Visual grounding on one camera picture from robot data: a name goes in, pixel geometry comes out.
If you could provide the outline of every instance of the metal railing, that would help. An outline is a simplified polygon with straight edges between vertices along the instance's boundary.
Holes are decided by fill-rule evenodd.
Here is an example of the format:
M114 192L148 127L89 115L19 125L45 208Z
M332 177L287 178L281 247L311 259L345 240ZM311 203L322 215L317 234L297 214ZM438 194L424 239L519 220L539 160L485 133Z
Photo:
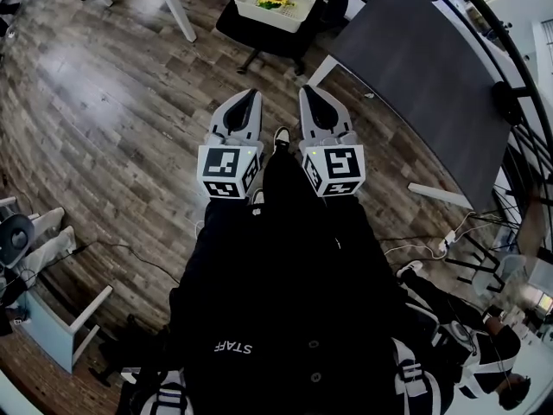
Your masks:
M474 26L468 19L449 1L442 0L459 18L459 20L465 25L468 31L476 39L479 45L482 47L487 57L490 59L490 62L497 69L500 78L509 83L509 80L505 76L504 70L496 61L493 53L490 51L488 46L483 40L483 37L476 31ZM526 194L531 195L531 191L534 186L538 186L543 192L543 196L546 204L551 204L550 194L546 185L547 173L550 173L553 170L553 133L551 131L550 121L547 117L547 112L543 105L543 101L537 89L536 82L530 74L530 71L526 67L523 58L515 46L512 38L509 36L509 33L506 31L503 23L497 18L492 9L486 4L484 0L468 0L473 6L480 12L482 17L489 24L490 28L494 31L498 40L502 43L504 50L511 57L512 63L517 69L522 81L524 82L524 87L513 88L516 96L518 98L527 97L531 99L534 108L536 109L537 118L542 129L543 139L540 137L537 132L531 128L528 118L525 116L524 111L521 108L522 112L522 123L513 126L512 135L515 143L518 147L518 153L524 159L524 163L520 164L516 168L516 177L518 182L521 185L526 186ZM508 146L507 152L511 152L511 148ZM526 177L530 177L531 183L533 186L528 186L528 183L525 181ZM521 208L525 205L524 199L521 200ZM547 207L547 214L550 224L550 242L551 247L553 247L553 214L551 213L551 207Z

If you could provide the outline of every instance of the black pants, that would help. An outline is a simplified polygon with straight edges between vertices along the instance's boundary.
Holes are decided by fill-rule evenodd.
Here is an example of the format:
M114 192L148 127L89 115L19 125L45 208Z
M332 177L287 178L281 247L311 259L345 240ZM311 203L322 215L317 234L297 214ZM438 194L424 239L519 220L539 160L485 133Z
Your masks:
M483 329L482 315L460 298L438 289L412 270L406 271L402 275L402 280L430 306L440 323L457 320L473 329Z
M15 14L18 7L19 5L17 3L14 3L14 4L0 3L0 14L2 15ZM9 27L10 26L8 25L8 23L6 23L2 18L0 18L0 37L4 37L6 35L6 32L8 31Z

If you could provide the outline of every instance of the dark gray tabletop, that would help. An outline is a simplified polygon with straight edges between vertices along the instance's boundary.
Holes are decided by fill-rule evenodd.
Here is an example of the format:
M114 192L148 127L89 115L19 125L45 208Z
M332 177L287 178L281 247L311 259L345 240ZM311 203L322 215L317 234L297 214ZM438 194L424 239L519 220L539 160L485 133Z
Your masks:
M493 106L491 75L445 15L430 0L369 0L330 54L404 119L483 211L511 126Z

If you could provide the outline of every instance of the wooden floor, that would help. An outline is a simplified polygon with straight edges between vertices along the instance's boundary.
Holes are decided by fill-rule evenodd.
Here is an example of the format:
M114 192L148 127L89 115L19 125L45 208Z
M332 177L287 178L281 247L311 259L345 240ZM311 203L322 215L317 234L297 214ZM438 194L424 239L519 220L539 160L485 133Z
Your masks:
M267 55L242 76L235 69L250 50L215 30L228 0L182 0L198 35L194 44L163 0L114 0L111 8L98 0L22 1L16 36L1 46L0 170L8 184L0 196L16 195L28 213L62 206L81 245L130 245L161 266L142 263L124 248L94 244L44 273L76 310L110 284L113 293L92 318L107 334L130 313L159 329L207 204L195 171L211 114L233 94L255 87L264 95L262 139L268 144L281 125L299 139L298 90L338 32L317 40L302 77L291 62ZM333 71L322 86L350 110L365 145L367 177L359 197L377 236L441 237L457 227L466 210L407 190L409 182L457 188L406 124L378 99L366 98L367 89L347 73ZM480 237L489 239L489 228L484 231ZM437 245L436 239L414 239L383 247L421 241ZM397 268L428 256L406 249L389 260ZM451 281L450 266L427 266L442 288L470 295L466 285ZM102 363L97 343L69 377L18 330L0 342L0 364L53 413L114 413L118 387L106 391L87 372Z

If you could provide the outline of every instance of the white basket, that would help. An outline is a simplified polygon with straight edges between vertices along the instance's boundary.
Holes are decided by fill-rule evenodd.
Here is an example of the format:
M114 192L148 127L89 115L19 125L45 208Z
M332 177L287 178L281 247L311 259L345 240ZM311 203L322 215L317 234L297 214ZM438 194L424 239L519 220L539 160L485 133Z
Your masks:
M295 5L266 10L257 6L257 0L234 0L238 7L238 13L242 17L267 23L288 32L297 32L300 25L308 18L309 12L311 12L316 0L290 1L295 3Z

